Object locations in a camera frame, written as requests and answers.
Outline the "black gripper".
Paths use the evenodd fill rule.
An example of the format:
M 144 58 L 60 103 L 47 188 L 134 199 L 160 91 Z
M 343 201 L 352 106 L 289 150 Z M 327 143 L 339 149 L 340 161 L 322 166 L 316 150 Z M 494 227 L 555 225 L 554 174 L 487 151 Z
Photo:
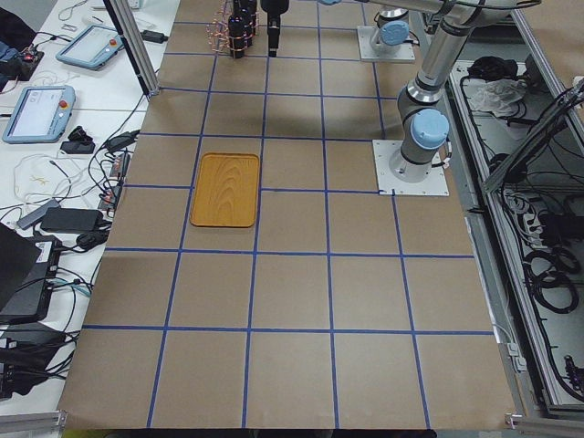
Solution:
M 268 55 L 276 57 L 279 49 L 281 16 L 289 8 L 289 0 L 261 0 L 261 8 L 267 15 Z

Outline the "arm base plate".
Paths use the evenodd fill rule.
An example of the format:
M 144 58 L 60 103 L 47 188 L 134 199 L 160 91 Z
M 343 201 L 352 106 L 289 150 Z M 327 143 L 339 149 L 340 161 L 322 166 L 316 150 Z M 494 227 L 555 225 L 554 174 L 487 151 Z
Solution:
M 447 181 L 439 154 L 431 163 L 412 164 L 402 156 L 402 141 L 374 140 L 372 142 L 378 193 L 395 196 L 449 195 Z
M 410 27 L 402 21 L 381 27 L 358 26 L 357 34 L 362 61 L 409 64 L 415 61 L 412 43 L 408 41 Z

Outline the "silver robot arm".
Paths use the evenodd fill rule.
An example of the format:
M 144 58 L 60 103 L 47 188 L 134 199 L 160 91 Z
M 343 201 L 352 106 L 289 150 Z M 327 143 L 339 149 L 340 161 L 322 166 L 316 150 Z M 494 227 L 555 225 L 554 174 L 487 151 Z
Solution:
M 390 8 L 432 13 L 442 17 L 415 78 L 398 97 L 404 130 L 400 150 L 390 158 L 391 172 L 407 183 L 423 181 L 435 153 L 448 137 L 448 119 L 436 108 L 454 62 L 477 27 L 499 22 L 511 11 L 538 1 L 382 1 Z
M 281 16 L 289 8 L 288 1 L 261 1 L 267 16 L 268 55 L 276 57 L 281 33 Z M 375 26 L 359 26 L 360 56 L 362 59 L 382 59 L 410 42 L 410 26 L 404 8 L 381 9 Z

